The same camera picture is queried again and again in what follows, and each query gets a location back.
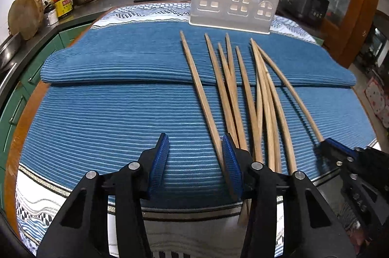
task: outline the wooden chopstick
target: wooden chopstick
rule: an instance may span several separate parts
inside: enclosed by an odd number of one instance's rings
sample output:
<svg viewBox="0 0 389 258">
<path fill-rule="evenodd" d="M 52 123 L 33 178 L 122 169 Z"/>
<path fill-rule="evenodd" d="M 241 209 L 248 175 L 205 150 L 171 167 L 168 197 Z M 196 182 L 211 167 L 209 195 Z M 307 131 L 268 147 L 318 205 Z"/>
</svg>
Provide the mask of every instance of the wooden chopstick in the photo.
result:
<svg viewBox="0 0 389 258">
<path fill-rule="evenodd" d="M 236 47 L 235 49 L 238 55 L 240 72 L 242 74 L 243 86 L 246 93 L 246 100 L 248 103 L 248 113 L 250 115 L 252 139 L 254 142 L 254 156 L 257 162 L 263 162 L 262 148 L 259 141 L 258 120 L 257 120 L 257 114 L 255 112 L 254 100 L 252 98 L 250 82 L 248 81 L 247 71 L 244 66 L 243 58 L 240 53 L 239 47 Z"/>
<path fill-rule="evenodd" d="M 223 162 L 223 153 L 222 153 L 222 147 L 221 147 L 221 140 L 219 137 L 219 132 L 217 131 L 215 121 L 213 120 L 211 108 L 209 107 L 209 103 L 207 100 L 207 96 L 205 95 L 203 85 L 201 84 L 200 77 L 198 75 L 195 62 L 193 61 L 193 57 L 191 55 L 191 51 L 189 50 L 188 43 L 186 42 L 185 36 L 183 31 L 180 31 L 180 37 L 182 41 L 182 45 L 184 47 L 184 53 L 186 56 L 186 60 L 189 65 L 189 69 L 192 73 L 192 78 L 194 82 L 194 86 L 197 91 L 197 95 L 200 99 L 201 107 L 203 108 L 203 112 L 205 115 L 205 120 L 208 125 L 209 133 L 211 134 L 211 138 L 213 141 L 213 146 L 215 147 L 217 160 L 219 161 L 220 168 L 222 170 L 222 173 L 224 175 L 224 178 L 227 183 L 230 182 L 230 179 L 228 178 L 228 175 L 226 174 L 224 162 Z"/>
<path fill-rule="evenodd" d="M 247 151 L 248 147 L 247 147 L 247 143 L 246 143 L 246 135 L 244 133 L 242 116 L 240 115 L 238 97 L 235 93 L 235 90 L 237 89 L 236 88 L 236 81 L 235 82 L 233 81 L 232 75 L 230 74 L 231 69 L 228 68 L 227 60 L 226 60 L 226 57 L 224 56 L 224 52 L 223 52 L 223 49 L 222 49 L 220 43 L 218 44 L 218 47 L 219 47 L 221 63 L 223 65 L 224 76 L 225 76 L 226 82 L 227 82 L 228 92 L 230 94 L 232 111 L 234 112 L 235 124 L 237 127 L 237 134 L 238 134 L 238 140 L 239 140 L 239 147 L 241 149 L 244 149 L 245 151 Z"/>
<path fill-rule="evenodd" d="M 261 84 L 259 82 L 259 73 L 256 70 L 256 79 L 257 79 L 257 120 L 258 120 L 258 130 L 259 130 L 259 141 L 262 146 L 262 127 L 263 127 L 263 101 L 262 101 L 262 92 L 261 92 Z"/>
<path fill-rule="evenodd" d="M 255 41 L 254 41 L 254 44 L 255 44 L 256 49 L 258 49 L 258 44 Z M 259 58 L 261 59 L 261 61 L 264 64 L 264 60 L 262 58 L 261 53 L 258 53 L 258 55 L 259 55 Z M 276 106 L 276 109 L 277 109 L 278 117 L 279 117 L 280 124 L 281 124 L 281 129 L 282 129 L 282 132 L 283 132 L 283 140 L 284 140 L 284 143 L 285 143 L 285 151 L 286 151 L 286 156 L 287 156 L 287 159 L 288 159 L 289 172 L 290 172 L 290 174 L 292 174 L 295 171 L 297 171 L 297 164 L 296 164 L 296 157 L 294 155 L 294 149 L 293 149 L 291 134 L 289 132 L 289 127 L 288 127 L 288 124 L 287 124 L 287 121 L 286 121 L 285 113 L 283 112 L 283 107 L 281 105 L 280 98 L 278 96 L 277 90 L 275 88 L 275 85 L 273 83 L 273 80 L 272 80 L 272 78 L 270 76 L 269 71 L 266 71 L 266 74 L 267 74 L 267 77 L 268 77 L 270 91 L 271 91 L 271 93 L 273 95 L 273 100 L 274 100 L 274 103 L 275 103 L 275 106 Z"/>
<path fill-rule="evenodd" d="M 309 113 L 307 107 L 304 105 L 303 101 L 297 94 L 297 92 L 294 90 L 293 86 L 290 84 L 289 80 L 285 77 L 285 75 L 281 72 L 281 70 L 277 67 L 277 65 L 272 61 L 272 59 L 263 51 L 259 46 L 258 50 L 261 52 L 263 58 L 266 60 L 266 62 L 272 67 L 272 69 L 275 71 L 275 73 L 279 76 L 283 84 L 289 89 L 290 93 L 292 94 L 293 98 L 296 100 L 297 104 L 299 105 L 301 111 L 303 111 L 305 117 L 307 118 L 309 124 L 311 125 L 312 130 L 314 131 L 314 134 L 316 136 L 316 139 L 318 142 L 324 141 L 324 137 L 322 136 L 321 132 L 318 129 L 318 126 L 316 125 L 314 119 L 312 118 L 311 114 Z"/>
<path fill-rule="evenodd" d="M 272 97 L 272 91 L 270 87 L 270 81 L 271 77 L 269 74 L 269 71 L 267 70 L 267 67 L 265 65 L 265 62 L 263 61 L 261 54 L 257 52 L 259 62 L 261 63 L 262 70 L 265 75 L 265 84 L 266 84 L 266 91 L 268 94 L 268 100 L 269 100 L 269 107 L 270 107 L 270 115 L 272 120 L 272 129 L 273 129 L 273 141 L 274 141 L 274 169 L 275 172 L 283 172 L 282 163 L 281 163 L 281 150 L 280 150 L 280 138 L 279 138 L 279 132 L 278 132 L 278 124 L 277 124 L 277 116 L 275 114 L 275 107 L 274 107 L 274 97 Z"/>
<path fill-rule="evenodd" d="M 235 76 L 235 66 L 234 66 L 234 56 L 232 53 L 232 47 L 230 42 L 230 36 L 226 33 L 226 46 L 227 46 L 227 57 L 228 57 L 228 67 L 230 69 L 232 82 L 235 84 L 235 94 L 238 97 L 237 92 L 237 78 Z"/>
<path fill-rule="evenodd" d="M 224 85 L 223 76 L 221 74 L 219 63 L 217 61 L 215 51 L 213 49 L 211 40 L 207 33 L 205 34 L 205 40 L 207 41 L 207 47 L 208 47 L 209 55 L 211 57 L 213 71 L 215 72 L 217 88 L 219 89 L 219 95 L 220 95 L 221 104 L 223 108 L 224 118 L 226 120 L 227 132 L 230 133 L 235 145 L 238 145 L 238 138 L 235 130 L 234 118 L 232 117 L 232 112 L 231 112 L 230 102 L 227 96 L 226 86 Z"/>
<path fill-rule="evenodd" d="M 263 102 L 263 109 L 264 109 L 263 111 L 265 113 L 268 166 L 271 170 L 275 171 L 274 132 L 273 132 L 273 125 L 272 125 L 272 114 L 270 112 L 270 104 L 269 104 L 269 97 L 271 97 L 271 95 L 268 94 L 265 70 L 262 68 L 262 64 L 258 56 L 258 51 L 254 48 L 254 43 L 252 39 L 251 39 L 251 46 L 255 58 L 255 65 L 259 76 L 259 84 L 261 86 L 262 102 Z"/>
<path fill-rule="evenodd" d="M 230 94 L 230 99 L 231 99 L 231 105 L 232 109 L 234 112 L 234 117 L 235 117 L 235 124 L 237 127 L 237 134 L 238 134 L 238 139 L 239 139 L 239 147 L 244 150 L 248 150 L 247 143 L 246 143 L 246 134 L 244 133 L 244 128 L 243 128 L 243 122 L 242 122 L 242 116 L 240 115 L 240 109 L 239 109 L 239 103 L 238 103 L 238 96 L 236 95 L 235 92 L 237 92 L 237 82 L 235 77 L 232 77 L 231 75 L 231 67 L 228 67 L 228 63 L 226 60 L 226 57 L 224 56 L 223 48 L 220 43 L 218 43 L 219 47 L 219 54 L 220 54 L 220 59 L 222 62 L 223 66 L 223 71 L 224 71 L 224 76 L 226 78 L 227 82 L 227 87 L 228 87 L 228 92 Z M 229 62 L 233 62 L 233 56 L 231 55 L 229 58 Z M 240 214 L 238 218 L 238 224 L 241 226 L 246 226 L 248 223 L 248 216 L 250 213 L 250 207 L 251 207 L 251 201 L 250 200 L 243 200 L 242 207 L 240 208 Z"/>
</svg>

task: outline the cabinet handle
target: cabinet handle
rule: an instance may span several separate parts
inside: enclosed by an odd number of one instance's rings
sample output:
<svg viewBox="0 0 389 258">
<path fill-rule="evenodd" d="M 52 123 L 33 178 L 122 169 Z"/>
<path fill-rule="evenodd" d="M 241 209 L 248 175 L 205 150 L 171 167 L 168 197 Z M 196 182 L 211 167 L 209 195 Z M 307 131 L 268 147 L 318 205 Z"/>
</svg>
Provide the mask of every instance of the cabinet handle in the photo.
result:
<svg viewBox="0 0 389 258">
<path fill-rule="evenodd" d="M 36 82 L 34 81 L 35 76 L 39 73 L 42 66 L 39 66 L 38 69 L 35 71 L 35 73 L 28 79 L 28 82 L 32 85 L 36 85 Z"/>
<path fill-rule="evenodd" d="M 30 77 L 30 78 L 28 79 L 28 82 L 29 82 L 30 84 L 36 85 L 36 82 L 34 81 L 34 78 L 35 78 L 35 76 L 38 74 L 38 72 L 42 69 L 42 66 L 43 66 L 43 64 L 42 64 L 41 66 L 39 66 L 38 69 L 35 71 L 35 73 L 32 75 L 32 77 Z"/>
<path fill-rule="evenodd" d="M 19 102 L 18 102 L 18 105 L 16 106 L 16 109 L 15 109 L 15 111 L 14 111 L 14 113 L 13 113 L 11 119 L 9 119 L 9 121 L 8 121 L 9 124 L 15 124 L 14 119 L 15 119 L 16 113 L 18 112 L 18 110 L 19 110 L 19 108 L 20 108 L 20 105 L 22 104 L 22 101 L 23 101 L 23 100 L 26 100 L 26 98 L 22 95 L 22 97 L 20 98 L 20 100 L 19 100 Z"/>
</svg>

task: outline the floor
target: floor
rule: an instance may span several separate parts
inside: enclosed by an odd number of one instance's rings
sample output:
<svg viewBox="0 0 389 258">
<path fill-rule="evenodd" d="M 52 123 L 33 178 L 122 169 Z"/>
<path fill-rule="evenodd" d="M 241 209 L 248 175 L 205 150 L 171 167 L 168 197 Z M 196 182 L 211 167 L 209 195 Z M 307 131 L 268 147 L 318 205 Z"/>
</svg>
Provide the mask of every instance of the floor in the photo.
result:
<svg viewBox="0 0 389 258">
<path fill-rule="evenodd" d="M 380 149 L 384 152 L 389 153 L 389 139 L 388 139 L 388 131 L 384 128 L 381 121 L 376 117 L 373 112 L 373 109 L 370 106 L 370 103 L 364 93 L 364 90 L 367 87 L 367 83 L 369 78 L 365 76 L 365 74 L 360 71 L 354 64 L 351 64 L 349 70 L 355 75 L 357 79 L 357 84 L 353 87 L 357 97 L 362 103 L 367 116 L 370 119 L 370 122 L 373 126 L 373 129 L 377 135 L 378 145 L 376 147 L 380 147 Z"/>
</svg>

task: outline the black countertop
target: black countertop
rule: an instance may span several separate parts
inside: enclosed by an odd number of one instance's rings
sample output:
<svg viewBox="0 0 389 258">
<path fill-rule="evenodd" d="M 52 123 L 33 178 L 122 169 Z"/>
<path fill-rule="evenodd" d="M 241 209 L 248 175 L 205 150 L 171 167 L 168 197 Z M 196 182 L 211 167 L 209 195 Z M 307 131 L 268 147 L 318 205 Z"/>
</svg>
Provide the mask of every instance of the black countertop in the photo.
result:
<svg viewBox="0 0 389 258">
<path fill-rule="evenodd" d="M 69 16 L 59 20 L 53 26 L 44 26 L 39 29 L 33 38 L 22 43 L 19 51 L 7 64 L 2 72 L 3 80 L 0 84 L 0 107 L 3 108 L 9 92 L 18 83 L 19 76 L 41 47 L 48 43 L 59 32 L 82 24 L 95 21 L 102 14 L 113 7 L 131 5 L 134 0 L 94 0 L 82 6 L 76 6 Z"/>
</svg>

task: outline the wooden cutting board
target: wooden cutting board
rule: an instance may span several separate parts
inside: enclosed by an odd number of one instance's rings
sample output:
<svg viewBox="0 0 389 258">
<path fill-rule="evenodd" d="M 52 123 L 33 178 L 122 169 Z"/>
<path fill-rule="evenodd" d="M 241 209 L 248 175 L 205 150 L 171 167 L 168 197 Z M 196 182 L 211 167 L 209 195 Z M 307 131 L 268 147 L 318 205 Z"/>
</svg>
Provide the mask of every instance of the wooden cutting board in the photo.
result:
<svg viewBox="0 0 389 258">
<path fill-rule="evenodd" d="M 35 35 L 42 21 L 42 0 L 15 0 L 8 12 L 8 27 L 11 34 L 20 32 L 24 40 Z"/>
</svg>

